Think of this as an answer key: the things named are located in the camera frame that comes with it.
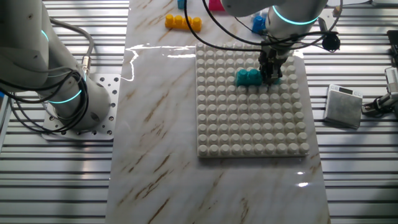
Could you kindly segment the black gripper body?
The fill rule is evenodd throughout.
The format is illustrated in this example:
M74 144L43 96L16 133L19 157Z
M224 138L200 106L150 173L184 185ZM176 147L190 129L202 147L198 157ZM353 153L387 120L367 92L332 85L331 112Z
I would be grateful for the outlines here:
M263 46L259 56L259 63L261 65L273 64L280 67L288 58L288 51L281 49L273 49L270 46Z

